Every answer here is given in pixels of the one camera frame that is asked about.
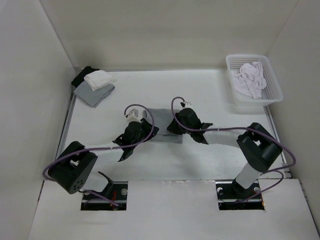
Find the grey tank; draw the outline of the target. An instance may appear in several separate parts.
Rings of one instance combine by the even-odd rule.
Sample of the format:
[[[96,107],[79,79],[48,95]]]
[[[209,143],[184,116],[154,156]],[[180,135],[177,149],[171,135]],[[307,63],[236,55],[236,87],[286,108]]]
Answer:
[[[73,93],[92,108],[96,108],[106,97],[115,90],[113,84],[108,84],[95,91],[87,82],[82,82]]]
[[[183,143],[182,135],[173,134],[167,130],[167,127],[173,121],[173,115],[170,109],[150,108],[149,111],[154,118],[154,125],[159,128],[157,134],[150,141],[174,144]]]

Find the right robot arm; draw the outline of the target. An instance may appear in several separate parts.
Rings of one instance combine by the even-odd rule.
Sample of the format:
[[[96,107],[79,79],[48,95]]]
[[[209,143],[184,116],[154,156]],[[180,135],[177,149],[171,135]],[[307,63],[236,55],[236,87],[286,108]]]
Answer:
[[[283,148],[259,123],[245,127],[241,133],[237,129],[209,129],[213,124],[201,122],[190,107],[172,111],[173,120],[167,130],[175,135],[189,135],[195,142],[204,145],[225,145],[239,148],[247,163],[232,181],[231,190],[234,198],[249,196],[250,187],[264,173],[267,173]]]

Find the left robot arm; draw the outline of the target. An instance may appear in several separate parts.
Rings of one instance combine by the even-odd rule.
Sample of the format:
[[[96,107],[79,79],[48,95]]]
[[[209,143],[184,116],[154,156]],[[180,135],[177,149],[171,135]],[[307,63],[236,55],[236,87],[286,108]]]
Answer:
[[[159,128],[142,118],[130,122],[110,144],[86,147],[78,141],[71,142],[58,159],[43,170],[43,176],[55,181],[69,194],[79,190],[95,191],[100,199],[112,195],[112,186],[106,182],[97,183],[92,173],[98,158],[103,154],[111,162],[122,162],[128,159],[137,145],[149,141],[157,135]]]

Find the folded white tank top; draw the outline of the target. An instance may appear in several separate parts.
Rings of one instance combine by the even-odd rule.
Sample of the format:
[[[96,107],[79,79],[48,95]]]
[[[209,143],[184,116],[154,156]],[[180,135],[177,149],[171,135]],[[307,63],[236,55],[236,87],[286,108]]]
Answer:
[[[115,83],[117,80],[114,77],[103,70],[96,70],[87,74],[84,77],[84,81],[89,85],[93,91],[97,91],[106,87],[109,84]]]

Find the folded grey tank top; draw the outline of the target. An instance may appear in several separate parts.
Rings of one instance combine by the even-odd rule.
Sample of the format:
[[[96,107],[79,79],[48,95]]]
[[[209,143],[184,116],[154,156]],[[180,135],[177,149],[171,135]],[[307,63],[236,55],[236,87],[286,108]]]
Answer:
[[[87,82],[82,82],[73,93],[92,108],[96,108],[106,97],[115,90],[113,84],[108,84],[95,91]]]

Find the white tank top in basket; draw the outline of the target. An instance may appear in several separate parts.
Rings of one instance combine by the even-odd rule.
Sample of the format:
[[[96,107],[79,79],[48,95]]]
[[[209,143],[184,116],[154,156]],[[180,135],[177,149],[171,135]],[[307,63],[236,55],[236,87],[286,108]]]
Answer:
[[[261,99],[262,91],[267,87],[263,65],[259,61],[243,64],[232,80],[238,93],[253,99]]]

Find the folded black tank top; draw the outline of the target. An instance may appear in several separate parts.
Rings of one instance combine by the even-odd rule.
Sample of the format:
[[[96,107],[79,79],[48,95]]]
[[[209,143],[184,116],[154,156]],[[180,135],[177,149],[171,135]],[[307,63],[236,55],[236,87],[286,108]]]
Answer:
[[[99,71],[98,68],[92,68],[91,66],[86,66],[81,72],[73,79],[71,85],[77,88],[83,81],[84,77],[92,72]]]

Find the white plastic basket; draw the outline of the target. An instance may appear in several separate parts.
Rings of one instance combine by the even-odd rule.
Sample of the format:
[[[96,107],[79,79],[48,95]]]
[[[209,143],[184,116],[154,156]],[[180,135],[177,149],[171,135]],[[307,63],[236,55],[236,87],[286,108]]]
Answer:
[[[266,56],[230,54],[225,61],[231,94],[237,106],[264,107],[284,99],[278,79]]]

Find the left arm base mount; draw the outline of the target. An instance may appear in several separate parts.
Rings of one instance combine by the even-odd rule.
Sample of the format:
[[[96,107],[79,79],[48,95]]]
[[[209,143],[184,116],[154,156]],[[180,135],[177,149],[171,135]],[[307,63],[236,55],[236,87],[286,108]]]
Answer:
[[[118,204],[115,206],[104,198],[98,197],[92,193],[81,190],[82,201],[81,211],[126,211],[129,183],[127,181],[113,181],[106,174],[98,171],[103,178],[102,191],[95,191],[98,195]]]

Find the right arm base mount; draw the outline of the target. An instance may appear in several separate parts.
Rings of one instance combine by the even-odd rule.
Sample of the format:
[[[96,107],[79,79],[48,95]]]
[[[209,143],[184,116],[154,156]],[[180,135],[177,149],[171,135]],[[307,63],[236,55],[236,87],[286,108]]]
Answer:
[[[264,210],[262,195],[256,180],[248,189],[237,188],[232,181],[216,181],[218,208],[221,211]]]

